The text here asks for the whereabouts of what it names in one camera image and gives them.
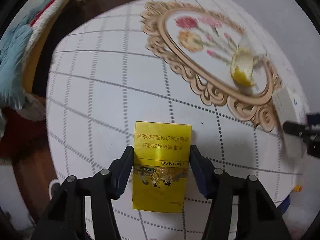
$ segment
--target checkered tablecloth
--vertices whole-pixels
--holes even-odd
[[[290,193],[300,162],[289,159],[277,129],[236,119],[227,106],[204,105],[170,66],[145,48],[140,14],[149,0],[105,12],[67,35],[56,47],[47,87],[47,126],[53,163],[60,182],[68,175],[90,177],[133,145],[136,121],[191,124],[192,144],[215,167],[230,175],[259,177],[275,205]],[[283,83],[304,99],[292,66],[275,40],[231,0],[158,0],[200,4],[228,15],[260,39]],[[127,240],[201,239],[210,201],[198,192],[189,169],[182,214],[132,209],[132,185],[113,208],[120,235]],[[230,239],[236,231],[234,199]],[[94,237],[89,198],[87,230]]]

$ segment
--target wooden floor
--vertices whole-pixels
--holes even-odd
[[[59,15],[44,44],[32,92],[45,97],[51,56],[63,37],[100,13],[131,1],[134,0],[71,0]],[[41,135],[26,145],[14,161],[13,168],[21,195],[37,222],[49,202],[49,183],[56,178],[47,135]]]

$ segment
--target brown decorative frame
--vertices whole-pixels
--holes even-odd
[[[267,132],[273,130],[277,119],[271,97],[272,92],[282,86],[282,81],[272,62],[265,57],[262,59],[267,75],[264,91],[258,95],[244,95],[188,57],[169,36],[165,22],[177,11],[192,11],[210,15],[233,28],[240,35],[245,34],[244,28],[221,13],[206,11],[202,7],[189,3],[149,1],[145,4],[145,8],[147,10],[141,16],[144,23],[142,30],[149,35],[147,49],[163,58],[176,74],[189,82],[192,91],[200,96],[205,105],[227,104],[232,114],[239,120],[251,121],[254,127],[261,125]],[[203,84],[199,76],[207,80],[207,83]]]

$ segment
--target metal screw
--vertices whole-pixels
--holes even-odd
[[[257,177],[256,176],[254,176],[254,175],[250,175],[249,176],[249,180],[251,180],[251,181],[257,181]]]
[[[223,173],[223,170],[219,168],[215,168],[213,172],[217,175],[221,175]]]
[[[69,177],[67,177],[67,182],[73,182],[75,180],[75,176],[71,175]]]
[[[101,175],[108,175],[110,171],[108,169],[103,169],[100,171]]]

